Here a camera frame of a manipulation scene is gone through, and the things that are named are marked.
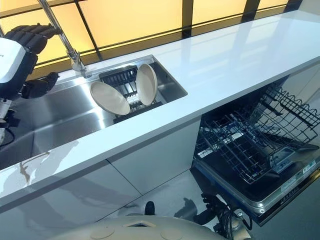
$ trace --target plate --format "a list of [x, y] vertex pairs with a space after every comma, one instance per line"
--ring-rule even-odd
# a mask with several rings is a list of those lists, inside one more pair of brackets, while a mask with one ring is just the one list
[[154, 69], [149, 64], [142, 64], [136, 74], [136, 91], [140, 101], [148, 106], [157, 95], [158, 81]]
[[93, 82], [90, 93], [96, 104], [105, 111], [117, 115], [127, 115], [130, 112], [130, 106], [125, 97], [106, 83]]

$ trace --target wire rack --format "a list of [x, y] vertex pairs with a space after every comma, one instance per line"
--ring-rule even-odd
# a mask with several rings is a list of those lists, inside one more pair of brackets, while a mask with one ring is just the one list
[[319, 124], [316, 109], [272, 86], [258, 102], [220, 120], [202, 122], [196, 151], [201, 157], [218, 152], [252, 184], [275, 167], [282, 150], [297, 151], [316, 138], [314, 128]]
[[130, 113], [127, 115], [115, 115], [115, 119], [113, 120], [114, 124], [142, 114], [163, 104], [161, 101], [157, 101], [155, 99], [151, 105], [143, 105], [143, 103], [139, 100], [137, 92], [137, 72], [137, 66], [129, 65], [121, 69], [115, 69], [99, 74], [100, 80], [115, 88], [126, 98], [130, 105]]

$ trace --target floor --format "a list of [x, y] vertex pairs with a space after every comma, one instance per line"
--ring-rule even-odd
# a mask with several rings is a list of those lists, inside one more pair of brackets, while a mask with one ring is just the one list
[[[192, 220], [206, 209], [201, 198], [202, 190], [188, 170], [106, 218], [142, 215], [148, 201], [155, 203], [158, 216]], [[256, 240], [318, 240], [320, 239], [320, 179], [310, 185], [288, 206], [263, 227], [254, 223], [251, 235]], [[206, 226], [213, 229], [215, 218]]]

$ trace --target robotic hand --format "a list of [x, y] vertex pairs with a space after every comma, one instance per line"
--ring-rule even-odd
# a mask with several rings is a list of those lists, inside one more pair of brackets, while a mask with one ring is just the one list
[[49, 25], [17, 26], [0, 38], [0, 147], [5, 138], [5, 130], [17, 127], [19, 121], [9, 110], [12, 101], [19, 97], [38, 98], [45, 95], [56, 84], [58, 74], [51, 72], [40, 79], [26, 81], [32, 73], [39, 54], [48, 39], [60, 34], [59, 29]]

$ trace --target window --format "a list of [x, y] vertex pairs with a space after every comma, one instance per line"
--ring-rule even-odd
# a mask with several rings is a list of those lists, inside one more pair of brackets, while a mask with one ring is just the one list
[[[293, 11], [302, 0], [47, 0], [71, 45], [90, 64], [254, 19]], [[0, 0], [6, 33], [48, 24], [37, 0]], [[233, 38], [226, 43], [232, 45]], [[58, 36], [39, 55], [39, 77], [70, 68]]]

